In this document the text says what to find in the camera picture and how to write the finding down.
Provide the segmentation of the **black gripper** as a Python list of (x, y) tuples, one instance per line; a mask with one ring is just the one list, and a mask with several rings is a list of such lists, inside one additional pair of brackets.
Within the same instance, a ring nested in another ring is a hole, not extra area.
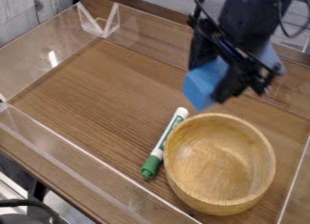
[[(189, 16), (194, 35), (190, 45), (189, 69), (204, 66), (221, 56), (256, 56), (276, 32), (284, 10), (284, 0), (226, 0), (217, 18), (209, 13), (206, 0), (196, 0), (196, 11)], [(230, 65), (216, 86), (213, 99), (225, 103), (238, 97), (249, 86), (250, 77), (237, 65)]]

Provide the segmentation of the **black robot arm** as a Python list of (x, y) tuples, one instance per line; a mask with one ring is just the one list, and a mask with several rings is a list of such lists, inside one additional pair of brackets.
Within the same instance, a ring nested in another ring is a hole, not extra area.
[(200, 110), (252, 89), (266, 93), (285, 66), (272, 35), (292, 0), (226, 0), (218, 17), (208, 0), (196, 0), (184, 93)]

